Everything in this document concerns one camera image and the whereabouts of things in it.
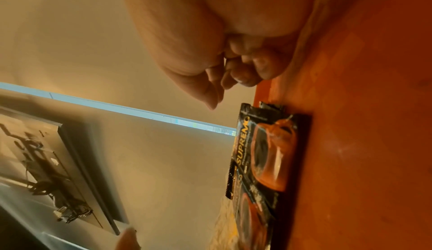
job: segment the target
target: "wooden surface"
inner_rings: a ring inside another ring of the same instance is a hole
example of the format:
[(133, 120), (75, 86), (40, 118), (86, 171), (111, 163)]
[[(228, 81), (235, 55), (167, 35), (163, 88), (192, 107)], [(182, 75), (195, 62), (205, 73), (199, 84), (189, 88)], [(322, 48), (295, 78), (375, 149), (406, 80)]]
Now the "wooden surface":
[(290, 250), (432, 249), (430, 5), (357, 0), (272, 82), (313, 116)]

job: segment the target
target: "wall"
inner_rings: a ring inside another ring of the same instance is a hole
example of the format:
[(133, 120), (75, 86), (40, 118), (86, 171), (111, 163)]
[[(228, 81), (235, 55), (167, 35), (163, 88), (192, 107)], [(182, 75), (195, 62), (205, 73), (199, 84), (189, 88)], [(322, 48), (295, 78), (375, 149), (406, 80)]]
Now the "wall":
[(0, 0), (0, 82), (234, 127), (254, 88), (210, 112), (159, 71), (122, 0)]
[[(10, 91), (0, 91), (0, 104), (64, 123), (77, 149), (103, 171), (143, 249), (206, 247), (225, 192), (232, 136)], [(45, 207), (20, 203), (23, 221), (37, 223), (31, 228), (39, 237), (44, 231), (88, 249), (114, 247), (117, 238), (108, 232), (82, 221), (59, 226)]]

